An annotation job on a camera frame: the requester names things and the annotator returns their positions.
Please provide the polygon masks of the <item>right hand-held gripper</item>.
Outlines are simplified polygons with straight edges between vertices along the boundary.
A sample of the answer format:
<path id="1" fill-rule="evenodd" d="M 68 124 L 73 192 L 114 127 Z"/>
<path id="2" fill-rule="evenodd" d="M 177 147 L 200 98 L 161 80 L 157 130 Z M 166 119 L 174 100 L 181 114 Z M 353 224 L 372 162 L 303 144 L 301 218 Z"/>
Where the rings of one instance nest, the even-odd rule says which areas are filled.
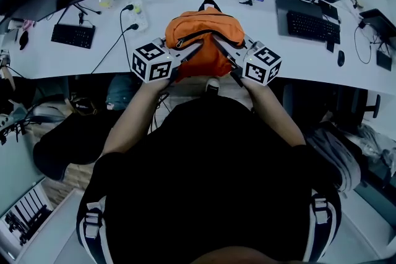
<path id="1" fill-rule="evenodd" d="M 238 44 L 220 35 L 212 35 L 219 51 L 231 63 L 231 76 L 242 85 L 242 79 L 268 85 L 279 73 L 282 58 L 260 41 L 245 36 L 244 44 Z"/>

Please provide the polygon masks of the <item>orange backpack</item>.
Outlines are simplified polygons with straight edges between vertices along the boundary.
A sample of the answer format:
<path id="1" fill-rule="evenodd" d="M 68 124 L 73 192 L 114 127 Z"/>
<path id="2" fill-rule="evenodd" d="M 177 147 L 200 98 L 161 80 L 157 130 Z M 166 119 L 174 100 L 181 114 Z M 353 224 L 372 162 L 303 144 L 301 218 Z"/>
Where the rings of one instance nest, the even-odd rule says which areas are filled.
<path id="1" fill-rule="evenodd" d="M 179 82 L 187 77 L 223 77 L 232 64 L 218 49 L 213 36 L 219 36 L 234 48 L 244 44 L 244 31 L 237 19 L 224 14 L 213 0 L 205 0 L 198 11 L 187 11 L 174 18 L 165 30 L 168 48 L 181 51 L 201 42 L 200 50 L 178 67 Z"/>

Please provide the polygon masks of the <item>person's right forearm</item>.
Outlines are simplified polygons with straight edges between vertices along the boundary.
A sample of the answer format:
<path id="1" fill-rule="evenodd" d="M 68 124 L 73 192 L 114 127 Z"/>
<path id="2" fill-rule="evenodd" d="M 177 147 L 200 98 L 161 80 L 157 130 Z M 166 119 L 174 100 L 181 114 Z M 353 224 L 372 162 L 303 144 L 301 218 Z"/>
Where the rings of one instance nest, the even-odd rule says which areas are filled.
<path id="1" fill-rule="evenodd" d="M 305 145 L 304 136 L 268 86 L 249 79 L 241 80 L 249 92 L 254 111 L 289 146 Z"/>

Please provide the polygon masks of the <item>person's left forearm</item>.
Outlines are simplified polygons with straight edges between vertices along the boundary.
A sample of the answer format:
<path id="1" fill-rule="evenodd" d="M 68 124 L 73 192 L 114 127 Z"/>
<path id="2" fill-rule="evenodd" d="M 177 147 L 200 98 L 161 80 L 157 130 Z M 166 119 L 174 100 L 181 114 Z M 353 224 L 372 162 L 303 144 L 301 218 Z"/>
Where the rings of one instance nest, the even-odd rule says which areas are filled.
<path id="1" fill-rule="evenodd" d="M 165 79 L 140 86 L 109 132 L 102 155 L 125 153 L 147 135 L 160 94 L 169 83 Z"/>

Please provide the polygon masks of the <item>person's white shoe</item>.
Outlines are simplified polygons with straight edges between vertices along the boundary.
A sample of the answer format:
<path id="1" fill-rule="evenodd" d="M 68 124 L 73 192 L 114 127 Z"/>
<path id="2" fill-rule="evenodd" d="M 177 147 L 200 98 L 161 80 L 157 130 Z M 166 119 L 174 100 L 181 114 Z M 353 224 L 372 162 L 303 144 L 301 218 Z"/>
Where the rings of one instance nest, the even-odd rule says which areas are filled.
<path id="1" fill-rule="evenodd" d="M 216 77 L 211 77 L 207 80 L 206 86 L 205 86 L 205 92 L 206 94 L 210 95 L 218 95 L 218 92 L 220 90 L 220 81 Z"/>

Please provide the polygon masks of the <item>white power strip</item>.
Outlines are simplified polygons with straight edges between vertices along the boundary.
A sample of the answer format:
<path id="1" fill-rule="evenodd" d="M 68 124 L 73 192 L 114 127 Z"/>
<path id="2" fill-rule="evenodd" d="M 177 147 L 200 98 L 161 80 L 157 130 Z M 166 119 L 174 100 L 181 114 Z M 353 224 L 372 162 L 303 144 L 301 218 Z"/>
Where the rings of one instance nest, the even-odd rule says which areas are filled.
<path id="1" fill-rule="evenodd" d="M 146 11 L 142 0 L 133 0 L 121 13 L 121 22 L 124 28 L 137 25 L 135 31 L 144 32 L 149 27 Z"/>

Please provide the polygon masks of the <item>grey laptop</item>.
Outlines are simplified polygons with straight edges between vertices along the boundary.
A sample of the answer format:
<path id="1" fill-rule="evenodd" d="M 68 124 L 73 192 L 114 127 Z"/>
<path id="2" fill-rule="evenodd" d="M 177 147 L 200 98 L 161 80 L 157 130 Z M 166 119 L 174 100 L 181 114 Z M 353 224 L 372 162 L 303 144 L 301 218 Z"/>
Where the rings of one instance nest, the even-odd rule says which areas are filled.
<path id="1" fill-rule="evenodd" d="M 322 18 L 320 7 L 300 0 L 275 0 L 275 6 L 277 10 L 278 34 L 281 36 L 289 36 L 286 17 L 289 11 Z"/>

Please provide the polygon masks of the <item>black keyboard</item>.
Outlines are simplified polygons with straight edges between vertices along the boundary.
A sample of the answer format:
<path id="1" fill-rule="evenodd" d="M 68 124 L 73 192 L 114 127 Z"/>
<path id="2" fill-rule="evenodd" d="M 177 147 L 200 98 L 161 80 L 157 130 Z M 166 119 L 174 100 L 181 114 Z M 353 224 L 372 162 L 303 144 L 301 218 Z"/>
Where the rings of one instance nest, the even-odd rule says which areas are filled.
<path id="1" fill-rule="evenodd" d="M 286 19 L 291 36 L 340 44 L 340 27 L 335 23 L 295 11 L 287 12 Z"/>
<path id="2" fill-rule="evenodd" d="M 51 41 L 64 45 L 90 49 L 95 27 L 83 27 L 57 23 L 52 32 Z"/>

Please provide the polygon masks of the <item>black phone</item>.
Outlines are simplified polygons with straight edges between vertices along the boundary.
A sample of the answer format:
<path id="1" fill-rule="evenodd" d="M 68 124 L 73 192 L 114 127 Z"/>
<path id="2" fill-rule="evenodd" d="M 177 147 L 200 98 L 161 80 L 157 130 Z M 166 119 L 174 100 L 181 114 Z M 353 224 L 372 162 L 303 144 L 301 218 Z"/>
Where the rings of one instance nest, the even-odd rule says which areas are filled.
<path id="1" fill-rule="evenodd" d="M 322 0 L 318 0 L 317 5 L 320 7 L 324 15 L 338 20 L 338 11 L 336 7 Z"/>

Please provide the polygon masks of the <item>black bag with logo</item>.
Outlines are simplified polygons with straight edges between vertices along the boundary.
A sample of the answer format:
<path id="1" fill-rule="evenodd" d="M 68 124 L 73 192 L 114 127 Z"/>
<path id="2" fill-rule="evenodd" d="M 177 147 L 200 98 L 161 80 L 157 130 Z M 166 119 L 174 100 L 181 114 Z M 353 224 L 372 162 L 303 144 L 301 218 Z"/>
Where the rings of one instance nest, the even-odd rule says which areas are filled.
<path id="1" fill-rule="evenodd" d="M 96 107 L 90 98 L 75 97 L 71 100 L 68 100 L 67 102 L 71 108 L 71 111 L 81 116 L 94 115 L 97 112 Z"/>

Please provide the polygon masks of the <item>person's black shirt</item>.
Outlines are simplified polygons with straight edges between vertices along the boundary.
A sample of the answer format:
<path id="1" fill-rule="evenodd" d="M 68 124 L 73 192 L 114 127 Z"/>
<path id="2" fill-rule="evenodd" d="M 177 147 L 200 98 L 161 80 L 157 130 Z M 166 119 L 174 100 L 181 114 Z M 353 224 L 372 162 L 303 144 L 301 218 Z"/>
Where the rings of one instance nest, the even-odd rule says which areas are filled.
<path id="1" fill-rule="evenodd" d="M 308 240 L 326 245 L 341 203 L 319 155 L 291 147 L 231 98 L 177 105 L 125 153 L 103 155 L 81 200 L 76 231 L 105 262 L 190 264 L 224 247 L 302 260 Z"/>

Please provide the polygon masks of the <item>grey bag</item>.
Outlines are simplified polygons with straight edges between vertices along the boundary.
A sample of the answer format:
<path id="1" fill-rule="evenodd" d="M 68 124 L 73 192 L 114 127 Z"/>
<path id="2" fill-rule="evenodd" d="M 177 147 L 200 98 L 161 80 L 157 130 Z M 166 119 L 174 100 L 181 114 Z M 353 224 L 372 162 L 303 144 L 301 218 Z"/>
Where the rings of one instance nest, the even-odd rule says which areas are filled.
<path id="1" fill-rule="evenodd" d="M 324 160 L 339 192 L 354 190 L 361 182 L 361 150 L 331 122 L 321 122 L 304 133 L 310 145 Z"/>

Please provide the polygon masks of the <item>small black box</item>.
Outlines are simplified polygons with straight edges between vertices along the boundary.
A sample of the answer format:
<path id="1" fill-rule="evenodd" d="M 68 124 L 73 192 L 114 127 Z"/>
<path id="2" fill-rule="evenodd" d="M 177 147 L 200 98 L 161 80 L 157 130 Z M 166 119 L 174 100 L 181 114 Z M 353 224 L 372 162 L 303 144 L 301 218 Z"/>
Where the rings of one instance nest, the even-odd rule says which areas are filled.
<path id="1" fill-rule="evenodd" d="M 376 53 L 376 64 L 389 72 L 392 71 L 392 58 L 379 50 Z"/>

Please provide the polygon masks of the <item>clear plastic bag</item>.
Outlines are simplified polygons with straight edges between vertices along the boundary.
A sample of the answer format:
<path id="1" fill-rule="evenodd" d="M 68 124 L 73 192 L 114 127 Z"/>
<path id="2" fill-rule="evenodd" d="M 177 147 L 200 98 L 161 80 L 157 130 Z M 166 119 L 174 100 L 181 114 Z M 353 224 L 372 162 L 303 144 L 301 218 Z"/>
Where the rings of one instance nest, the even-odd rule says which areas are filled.
<path id="1" fill-rule="evenodd" d="M 362 152 L 372 160 L 383 159 L 388 167 L 396 166 L 396 141 L 376 132 L 371 126 L 358 127 L 358 145 Z"/>

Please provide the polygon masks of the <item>black rack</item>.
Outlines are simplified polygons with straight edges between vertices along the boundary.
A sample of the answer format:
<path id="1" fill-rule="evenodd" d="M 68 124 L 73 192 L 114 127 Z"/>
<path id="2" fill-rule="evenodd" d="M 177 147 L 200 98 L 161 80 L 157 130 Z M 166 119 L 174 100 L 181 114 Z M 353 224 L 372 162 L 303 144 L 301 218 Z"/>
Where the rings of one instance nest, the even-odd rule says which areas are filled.
<path id="1" fill-rule="evenodd" d="M 47 220 L 54 208 L 41 184 L 21 196 L 1 218 L 6 232 L 23 247 Z"/>

